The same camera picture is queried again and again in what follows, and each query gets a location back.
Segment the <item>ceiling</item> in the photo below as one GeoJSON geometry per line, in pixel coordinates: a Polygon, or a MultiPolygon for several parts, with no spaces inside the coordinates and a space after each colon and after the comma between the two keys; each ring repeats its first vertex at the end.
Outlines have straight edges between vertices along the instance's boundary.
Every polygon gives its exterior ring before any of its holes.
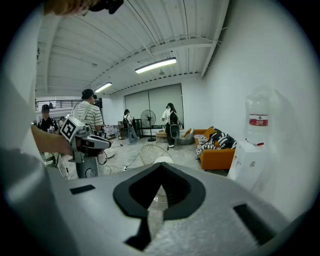
{"type": "Polygon", "coordinates": [[[38,38],[37,96],[110,95],[160,79],[201,77],[211,59],[229,0],[125,0],[113,15],[47,15],[38,38]],[[144,65],[177,63],[137,74],[144,65]]]}

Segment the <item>red label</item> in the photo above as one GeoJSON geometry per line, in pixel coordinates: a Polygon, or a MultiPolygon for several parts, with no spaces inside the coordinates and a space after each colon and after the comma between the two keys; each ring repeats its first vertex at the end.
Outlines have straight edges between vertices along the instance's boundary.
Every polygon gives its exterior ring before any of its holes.
{"type": "Polygon", "coordinates": [[[251,125],[251,126],[268,126],[268,120],[250,119],[249,125],[251,125]]]}

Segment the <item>black vent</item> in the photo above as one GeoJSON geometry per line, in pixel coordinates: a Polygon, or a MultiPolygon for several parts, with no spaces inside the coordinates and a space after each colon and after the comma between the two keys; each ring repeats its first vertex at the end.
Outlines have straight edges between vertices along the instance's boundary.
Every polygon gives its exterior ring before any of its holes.
{"type": "Polygon", "coordinates": [[[241,204],[233,209],[259,245],[275,237],[275,232],[248,205],[241,204]]]}

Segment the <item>white cabinet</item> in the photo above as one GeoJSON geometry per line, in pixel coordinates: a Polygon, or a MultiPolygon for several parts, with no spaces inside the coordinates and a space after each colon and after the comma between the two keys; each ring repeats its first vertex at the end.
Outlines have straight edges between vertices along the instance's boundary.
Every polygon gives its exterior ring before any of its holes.
{"type": "Polygon", "coordinates": [[[251,190],[266,162],[265,146],[238,141],[228,177],[251,190]]]}

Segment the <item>human hand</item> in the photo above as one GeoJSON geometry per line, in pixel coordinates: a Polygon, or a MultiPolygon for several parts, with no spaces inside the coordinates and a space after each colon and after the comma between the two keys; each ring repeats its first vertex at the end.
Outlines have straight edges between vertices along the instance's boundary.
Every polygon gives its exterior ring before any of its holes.
{"type": "Polygon", "coordinates": [[[80,13],[99,3],[100,0],[47,0],[44,13],[55,15],[70,15],[80,13]]]}

